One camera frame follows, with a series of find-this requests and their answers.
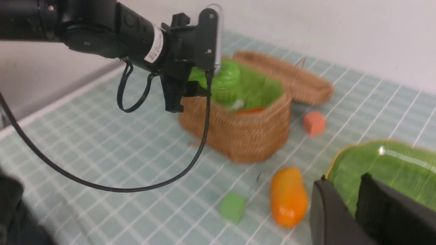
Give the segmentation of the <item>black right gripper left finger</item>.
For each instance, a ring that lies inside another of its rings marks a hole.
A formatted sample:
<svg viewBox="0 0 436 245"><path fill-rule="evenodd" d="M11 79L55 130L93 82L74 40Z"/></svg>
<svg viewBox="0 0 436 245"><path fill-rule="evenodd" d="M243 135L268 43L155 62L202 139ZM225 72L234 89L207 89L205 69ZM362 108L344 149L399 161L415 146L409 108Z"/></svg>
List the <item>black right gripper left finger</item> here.
<svg viewBox="0 0 436 245"><path fill-rule="evenodd" d="M374 245L355 221L333 184L322 176L313 183L309 214L313 245Z"/></svg>

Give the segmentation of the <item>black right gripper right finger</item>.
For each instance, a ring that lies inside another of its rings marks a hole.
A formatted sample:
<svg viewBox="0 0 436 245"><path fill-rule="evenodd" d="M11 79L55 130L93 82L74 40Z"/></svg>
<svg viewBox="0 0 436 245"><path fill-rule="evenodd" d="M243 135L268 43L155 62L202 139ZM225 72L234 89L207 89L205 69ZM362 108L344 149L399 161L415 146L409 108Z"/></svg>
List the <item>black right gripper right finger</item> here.
<svg viewBox="0 0 436 245"><path fill-rule="evenodd" d="M378 245L434 245L435 211L366 173L355 219Z"/></svg>

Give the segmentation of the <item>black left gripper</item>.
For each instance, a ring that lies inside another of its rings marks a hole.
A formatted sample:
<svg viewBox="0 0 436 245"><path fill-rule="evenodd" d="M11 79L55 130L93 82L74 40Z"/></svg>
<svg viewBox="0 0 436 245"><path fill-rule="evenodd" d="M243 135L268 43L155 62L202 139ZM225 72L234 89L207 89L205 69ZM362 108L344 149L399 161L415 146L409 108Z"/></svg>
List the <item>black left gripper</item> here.
<svg viewBox="0 0 436 245"><path fill-rule="evenodd" d="M197 25L190 25L185 13L172 16L170 25L162 24L168 43L159 70L165 110L182 113L184 97L211 97L215 72L215 48L218 18L216 11L203 9Z"/></svg>

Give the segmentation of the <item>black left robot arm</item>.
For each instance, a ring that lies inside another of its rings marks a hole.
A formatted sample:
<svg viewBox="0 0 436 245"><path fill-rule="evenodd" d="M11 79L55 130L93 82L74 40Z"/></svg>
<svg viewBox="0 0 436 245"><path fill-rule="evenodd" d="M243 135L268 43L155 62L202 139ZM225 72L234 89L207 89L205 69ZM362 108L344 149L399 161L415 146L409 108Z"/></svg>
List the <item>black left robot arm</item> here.
<svg viewBox="0 0 436 245"><path fill-rule="evenodd" d="M134 66L160 76L171 113L183 112L183 97L210 95L191 84L193 68L208 78L221 68L224 17L217 4L201 11L196 25L178 13L160 26L117 0L2 0L0 9L2 41L63 43L72 51L123 60L120 108Z"/></svg>

